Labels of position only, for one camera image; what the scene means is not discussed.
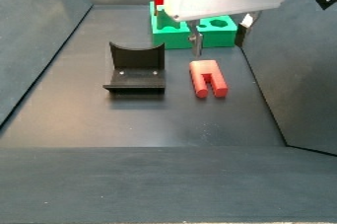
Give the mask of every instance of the green block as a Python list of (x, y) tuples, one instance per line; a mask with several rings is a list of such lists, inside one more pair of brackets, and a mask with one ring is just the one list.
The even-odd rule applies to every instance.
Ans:
[[(163, 6), (158, 6), (158, 15), (154, 15), (154, 2), (150, 2), (150, 18), (153, 31), (153, 45), (165, 43), (165, 49), (191, 48), (187, 41), (190, 34), (186, 22), (179, 25), (163, 11)], [(203, 35), (202, 47), (234, 46), (237, 26), (229, 16), (218, 16), (199, 20), (197, 27)]]

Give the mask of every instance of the black holder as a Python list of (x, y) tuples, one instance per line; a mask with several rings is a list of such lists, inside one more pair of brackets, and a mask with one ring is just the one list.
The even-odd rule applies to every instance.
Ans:
[(109, 85), (110, 91), (155, 91), (162, 92), (165, 80), (165, 45), (146, 49), (130, 49), (111, 42), (110, 53), (114, 65)]

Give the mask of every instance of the black u-shaped holder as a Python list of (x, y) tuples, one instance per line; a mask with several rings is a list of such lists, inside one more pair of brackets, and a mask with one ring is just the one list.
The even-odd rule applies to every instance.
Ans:
[(165, 80), (165, 45), (133, 49), (117, 46), (111, 42), (110, 53), (113, 74), (109, 85), (102, 87), (113, 91), (163, 91)]

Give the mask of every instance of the black floor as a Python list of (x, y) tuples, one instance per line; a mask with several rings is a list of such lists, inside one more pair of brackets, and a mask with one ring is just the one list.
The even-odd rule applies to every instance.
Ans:
[(0, 147), (282, 146), (245, 57), (237, 47), (207, 48), (229, 93), (193, 93), (190, 49), (166, 51), (163, 96), (111, 96), (109, 41), (151, 46), (147, 7), (95, 7), (34, 91), (6, 123)]

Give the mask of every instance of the red block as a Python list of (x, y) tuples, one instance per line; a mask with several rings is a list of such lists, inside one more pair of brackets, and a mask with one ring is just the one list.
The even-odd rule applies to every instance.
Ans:
[(189, 71), (198, 98), (205, 98), (207, 95), (205, 83), (210, 83), (215, 97), (226, 96), (227, 86), (215, 60), (191, 61)]
[(157, 15), (157, 6), (163, 5), (163, 0), (153, 0), (154, 1), (154, 15)]

